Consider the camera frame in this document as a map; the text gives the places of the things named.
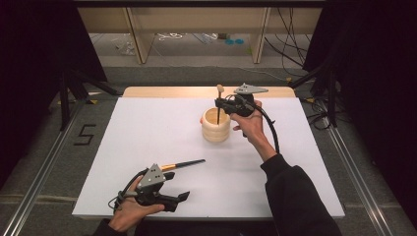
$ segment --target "black sleeve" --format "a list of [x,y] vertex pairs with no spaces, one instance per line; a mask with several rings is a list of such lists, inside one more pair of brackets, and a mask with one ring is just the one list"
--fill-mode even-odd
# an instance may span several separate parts
[[278,154],[261,165],[269,207],[280,236],[341,235],[304,170]]
[[102,219],[92,236],[127,236],[127,233],[120,233],[108,226],[109,219]]

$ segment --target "white tabletop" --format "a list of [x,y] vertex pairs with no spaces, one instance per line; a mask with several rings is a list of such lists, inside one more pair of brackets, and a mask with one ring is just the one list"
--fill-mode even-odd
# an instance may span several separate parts
[[[330,215],[343,217],[299,100],[261,101],[270,119],[275,120],[284,158],[307,172]],[[149,218],[271,218],[261,158],[242,133],[231,131],[229,139],[221,144],[203,138],[200,118],[211,107],[213,98],[119,98],[73,215],[111,216],[107,203],[135,174],[154,163],[161,166],[205,159],[203,164],[174,170],[175,178],[160,190],[163,195],[175,197],[190,191],[189,199],[175,212],[160,212]],[[268,125],[264,127],[272,142]]]

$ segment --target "black cable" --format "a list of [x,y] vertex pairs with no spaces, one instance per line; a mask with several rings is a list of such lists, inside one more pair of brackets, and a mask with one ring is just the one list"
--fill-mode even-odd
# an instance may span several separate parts
[[[119,206],[122,204],[123,200],[124,200],[124,196],[126,195],[126,192],[129,190],[130,186],[133,184],[133,182],[135,182],[136,179],[138,179],[139,176],[141,175],[145,175],[148,172],[148,169],[145,169],[141,172],[139,172],[138,174],[136,174],[130,181],[129,183],[126,185],[125,189],[123,191],[119,191],[119,193],[117,194],[117,197],[115,197],[114,199],[110,200],[110,202],[108,202],[108,206],[114,210],[119,209]],[[114,207],[112,207],[110,205],[110,203],[112,201],[114,201]]]
[[[307,120],[310,120],[310,119],[313,118],[312,120],[309,121],[309,125],[313,125],[318,130],[325,130],[325,129],[328,129],[330,127],[330,124],[327,124],[324,127],[319,127],[318,122],[321,121],[322,119],[328,117],[328,113],[326,112],[326,110],[323,107],[318,105],[317,100],[322,100],[324,103],[328,102],[326,99],[322,99],[322,98],[315,98],[314,102],[308,101],[307,98],[300,98],[300,101],[302,101],[302,102],[311,103],[312,110],[315,111],[315,112],[318,112],[316,114],[307,116]],[[346,113],[346,111],[344,109],[341,109],[341,110],[334,111],[334,113],[340,115],[340,114]],[[347,122],[347,123],[351,122],[350,119],[342,119],[340,117],[336,117],[336,119],[339,120],[339,121]]]
[[[278,35],[276,35],[275,34],[275,37],[276,37],[276,39],[278,39],[280,42],[282,42],[282,43],[285,43],[281,38],[279,38],[278,37]],[[289,46],[289,47],[293,47],[293,48],[298,48],[298,47],[296,47],[296,46],[294,46],[294,45],[291,45],[291,44],[287,44],[287,46]],[[306,49],[304,49],[304,48],[298,48],[299,50],[302,50],[302,51],[306,51],[307,52],[307,50]]]
[[291,60],[292,62],[296,63],[297,65],[299,65],[300,67],[302,67],[303,65],[300,64],[299,62],[295,61],[294,59],[292,59],[291,57],[289,57],[288,55],[286,55],[285,53],[279,51],[276,47],[274,47],[269,41],[268,39],[265,37],[265,41],[270,45],[270,47],[272,47],[272,49],[274,51],[276,51],[277,53],[281,54],[282,56],[286,57],[287,59]]
[[301,61],[302,61],[302,63],[304,64],[304,60],[305,60],[304,55],[301,53],[301,51],[300,51],[300,47],[298,46],[298,44],[297,44],[297,40],[295,39],[294,24],[293,24],[293,22],[292,22],[292,19],[293,19],[293,14],[294,14],[294,9],[293,9],[293,8],[290,8],[290,9],[289,9],[289,17],[290,17],[289,26],[287,26],[286,22],[284,21],[284,19],[283,19],[283,17],[282,17],[282,14],[281,14],[281,12],[280,12],[280,10],[279,10],[279,8],[278,8],[277,10],[278,10],[279,16],[281,17],[282,22],[284,23],[285,29],[286,29],[286,31],[287,31],[287,39],[286,39],[286,41],[285,41],[285,44],[287,44],[286,42],[287,42],[287,40],[288,40],[288,36],[289,36],[289,37],[291,37],[292,41],[294,42],[295,47],[297,48],[297,53],[298,53],[298,56],[300,57],[300,60],[301,60]]
[[268,122],[268,125],[269,125],[269,128],[270,128],[270,131],[272,132],[272,136],[273,136],[273,143],[274,143],[274,145],[275,145],[275,150],[276,150],[276,152],[277,153],[279,153],[279,143],[278,143],[278,135],[276,134],[276,130],[275,130],[275,128],[273,127],[273,123],[274,123],[274,121],[271,121],[270,119],[269,119],[269,116],[267,115],[267,113],[261,108],[261,106],[258,106],[258,105],[256,105],[256,104],[253,104],[253,105],[255,105],[254,107],[255,107],[255,109],[257,109],[258,111],[260,111],[262,114],[263,114],[263,116],[267,119],[267,122]]
[[[279,8],[277,8],[277,11],[278,11],[278,14],[279,14],[279,16],[281,17],[281,20],[282,20],[282,22],[283,22],[283,24],[284,24],[284,26],[285,26],[285,29],[286,29],[286,31],[287,31],[287,37],[285,38],[285,42],[284,42],[284,47],[282,48],[282,54],[284,54],[284,51],[285,51],[285,46],[286,45],[289,45],[288,44],[288,37],[291,37],[291,39],[293,40],[293,42],[294,42],[294,44],[295,44],[295,48],[297,48],[297,53],[298,53],[298,56],[300,57],[300,60],[302,61],[302,63],[304,64],[304,61],[303,61],[303,55],[301,54],[301,52],[300,52],[300,50],[299,50],[299,47],[298,47],[298,45],[297,45],[297,41],[295,40],[295,33],[294,33],[294,26],[293,26],[293,24],[292,24],[292,12],[293,12],[293,9],[291,8],[290,9],[290,28],[287,26],[287,24],[286,24],[286,22],[284,21],[284,19],[283,19],[283,17],[282,17],[282,14],[281,14],[281,12],[280,12],[280,10],[279,10]],[[282,65],[282,68],[284,69],[284,71],[286,72],[286,73],[288,73],[289,75],[291,75],[291,76],[295,76],[295,77],[303,77],[303,76],[300,76],[300,75],[296,75],[296,74],[293,74],[293,73],[290,73],[286,68],[285,68],[285,66],[284,66],[284,61],[283,61],[283,56],[281,57],[282,59],[281,59],[281,65]],[[298,63],[298,62],[296,62],[296,64],[297,65],[299,65],[300,67],[303,67],[303,64],[301,64],[301,63]]]

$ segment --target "wire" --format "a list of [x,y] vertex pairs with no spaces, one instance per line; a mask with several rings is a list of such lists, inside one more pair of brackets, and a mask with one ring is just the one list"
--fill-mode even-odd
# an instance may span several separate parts
[[[290,44],[288,44],[288,38],[291,38],[292,39],[292,41],[293,41],[293,43],[294,43],[294,45],[295,46],[293,46],[293,47],[295,47],[296,49],[297,49],[297,54],[298,54],[298,56],[300,57],[300,60],[301,60],[301,64],[300,63],[297,63],[298,65],[300,65],[301,67],[303,67],[303,64],[304,64],[304,61],[305,61],[305,57],[304,57],[304,55],[302,54],[302,52],[301,52],[301,48],[298,46],[298,44],[297,44],[297,40],[296,40],[296,38],[295,38],[295,30],[294,30],[294,24],[293,24],[293,21],[292,21],[292,19],[293,19],[293,13],[294,13],[294,9],[293,8],[290,8],[289,9],[289,14],[290,14],[290,22],[289,22],[289,26],[287,25],[287,23],[285,22],[285,20],[283,19],[283,17],[282,17],[282,14],[281,14],[281,12],[280,12],[280,10],[279,10],[279,8],[277,8],[277,11],[278,11],[278,14],[279,14],[279,16],[281,17],[281,20],[282,20],[282,22],[283,22],[283,24],[284,24],[284,26],[285,26],[285,29],[286,29],[286,31],[287,31],[287,37],[286,37],[286,39],[285,39],[285,41],[282,41],[282,42],[284,42],[284,47],[283,47],[283,49],[282,49],[282,52],[284,52],[285,51],[285,47],[288,45],[288,46],[292,46],[292,45],[290,45]],[[298,76],[298,75],[294,75],[294,74],[292,74],[292,73],[289,73],[287,70],[286,70],[286,68],[285,68],[285,66],[284,66],[284,63],[283,63],[283,57],[282,57],[282,68],[285,70],[285,72],[287,72],[288,74],[290,74],[290,75],[292,75],[292,76]]]
[[270,73],[268,73],[268,72],[251,71],[251,70],[248,70],[248,69],[245,69],[245,68],[240,68],[240,67],[239,67],[239,69],[244,70],[244,71],[247,71],[247,72],[253,72],[253,73],[258,73],[258,74],[265,74],[265,75],[269,75],[269,76],[274,77],[274,78],[276,78],[276,79],[278,79],[278,80],[280,80],[280,81],[285,81],[285,82],[286,82],[286,80],[285,80],[285,79],[280,78],[280,77],[276,77],[276,76],[274,76],[274,75],[272,75],[272,74],[270,74]]
[[92,43],[92,45],[95,45],[99,40],[101,40],[101,38],[104,36],[104,33],[98,33],[98,34],[96,34],[96,35],[94,35],[94,36],[91,36],[90,37],[90,39],[93,39],[93,38],[95,38],[95,37],[97,37],[97,36],[99,36],[100,35],[100,37],[98,38],[98,39],[96,39],[93,43]]
[[[133,182],[135,182],[135,180],[136,179],[138,179],[139,178],[139,176],[141,176],[141,175],[145,175],[146,173],[148,172],[148,169],[145,169],[145,170],[143,170],[143,171],[140,171],[138,174],[136,174],[130,181],[129,181],[129,183],[126,185],[126,187],[125,187],[125,189],[123,190],[123,191],[119,191],[119,193],[117,194],[117,197],[115,197],[114,199],[112,199],[112,200],[110,200],[109,202],[108,202],[108,206],[110,207],[110,208],[112,208],[113,210],[118,210],[118,209],[121,209],[119,206],[122,204],[122,202],[123,202],[123,200],[124,200],[124,198],[125,198],[125,195],[126,195],[126,192],[129,190],[129,188],[131,187],[131,185],[133,184]],[[114,200],[116,200],[115,202],[114,202],[114,207],[113,206],[111,206],[110,205],[110,203],[111,202],[113,202]]]
[[262,114],[263,114],[263,116],[267,119],[267,122],[268,122],[268,125],[269,125],[269,128],[270,128],[270,131],[272,132],[272,136],[273,136],[273,142],[274,142],[274,144],[275,144],[275,150],[276,150],[276,152],[277,153],[279,153],[279,143],[278,143],[278,135],[276,134],[276,130],[275,130],[275,128],[273,127],[273,123],[275,123],[275,121],[271,121],[270,119],[269,119],[269,116],[267,115],[267,113],[261,108],[261,106],[258,106],[258,105],[256,105],[255,103],[254,103],[254,105],[255,105],[255,108],[258,110],[258,111],[260,111]]
[[[281,41],[282,43],[285,43],[281,38],[279,38],[278,37],[278,35],[277,34],[275,34],[275,37],[276,37],[276,39],[278,39],[279,41]],[[294,46],[294,45],[291,45],[291,44],[287,44],[287,46],[290,46],[290,47],[293,47],[293,48],[296,48],[296,49],[298,49],[298,50],[302,50],[302,51],[307,51],[306,49],[304,49],[304,48],[299,48],[299,47],[297,47],[297,46]]]
[[281,54],[282,56],[284,56],[284,57],[286,57],[286,58],[288,58],[289,60],[291,60],[292,62],[294,62],[295,64],[297,64],[297,65],[299,65],[300,67],[302,67],[303,66],[303,64],[301,64],[301,63],[299,63],[299,62],[297,62],[297,61],[295,61],[294,59],[292,59],[291,57],[289,57],[288,55],[286,55],[285,53],[283,53],[282,51],[279,51],[276,47],[274,47],[273,45],[272,45],[272,43],[270,43],[269,42],[269,40],[265,37],[265,41],[272,47],[272,49],[274,50],[274,51],[276,51],[277,53],[279,53],[279,54]]
[[169,67],[175,67],[174,65],[172,65],[171,63],[169,63],[164,56],[162,56],[162,54],[160,54],[160,52],[156,49],[155,46],[151,45],[150,46],[155,52],[156,54],[158,54],[160,56],[160,58],[162,58],[162,60],[169,66]]
[[[309,102],[309,103],[311,103],[312,110],[315,111],[315,112],[317,112],[316,114],[307,116],[307,120],[309,120],[309,125],[313,125],[318,130],[325,130],[325,129],[328,129],[330,127],[330,124],[327,124],[325,126],[323,126],[323,125],[322,126],[319,126],[318,125],[318,123],[320,121],[322,121],[323,119],[325,119],[325,118],[328,117],[328,112],[323,107],[321,107],[317,103],[317,101],[318,100],[322,100],[324,103],[327,103],[328,102],[327,99],[321,98],[321,97],[319,97],[319,98],[316,97],[316,98],[314,98],[314,101],[313,102],[312,101],[309,101],[309,98],[300,98],[300,100],[302,102]],[[336,115],[347,114],[344,109],[336,110],[336,111],[334,111],[334,113]],[[348,119],[342,119],[342,118],[340,118],[338,116],[338,117],[336,117],[336,119],[339,120],[339,121],[347,122],[347,123],[350,123],[351,122],[349,118]]]

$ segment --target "round wooden container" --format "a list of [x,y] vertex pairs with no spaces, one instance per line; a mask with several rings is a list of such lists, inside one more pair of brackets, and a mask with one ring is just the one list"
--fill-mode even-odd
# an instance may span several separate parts
[[220,109],[220,119],[217,125],[217,108],[211,108],[203,114],[202,120],[203,137],[209,142],[220,143],[230,134],[230,117]]

